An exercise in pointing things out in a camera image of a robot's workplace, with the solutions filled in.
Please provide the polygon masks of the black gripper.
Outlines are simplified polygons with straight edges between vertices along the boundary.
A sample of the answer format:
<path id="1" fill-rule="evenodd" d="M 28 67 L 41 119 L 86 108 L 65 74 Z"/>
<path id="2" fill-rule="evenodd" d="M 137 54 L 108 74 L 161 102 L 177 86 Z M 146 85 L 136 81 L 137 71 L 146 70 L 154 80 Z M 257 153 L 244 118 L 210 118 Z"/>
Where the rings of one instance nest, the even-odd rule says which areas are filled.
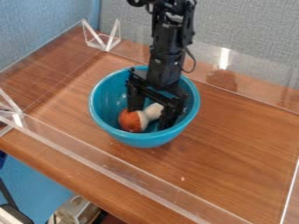
<path id="1" fill-rule="evenodd" d="M 158 117 L 158 130 L 170 128 L 182 113 L 188 94 L 178 87 L 178 81 L 186 52 L 181 50 L 160 54 L 152 51 L 148 68 L 141 70 L 132 67 L 128 70 L 125 82 L 128 111 L 141 110 L 145 98 L 160 103 L 162 111 Z"/>

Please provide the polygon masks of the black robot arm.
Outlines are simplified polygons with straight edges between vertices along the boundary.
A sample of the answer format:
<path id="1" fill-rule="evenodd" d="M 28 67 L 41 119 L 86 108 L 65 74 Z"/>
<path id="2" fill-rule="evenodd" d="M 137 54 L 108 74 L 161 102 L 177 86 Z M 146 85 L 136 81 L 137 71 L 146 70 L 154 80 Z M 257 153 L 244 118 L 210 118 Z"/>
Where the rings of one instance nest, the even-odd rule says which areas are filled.
<path id="1" fill-rule="evenodd" d="M 148 70 L 129 69 L 126 86 L 128 111 L 142 108 L 145 98 L 162 105 L 158 130 L 173 126 L 182 113 L 186 92 L 180 88 L 185 55 L 193 59 L 188 45 L 194 35 L 192 20 L 196 0 L 126 0 L 133 7 L 145 7 L 152 15 L 152 38 Z"/>

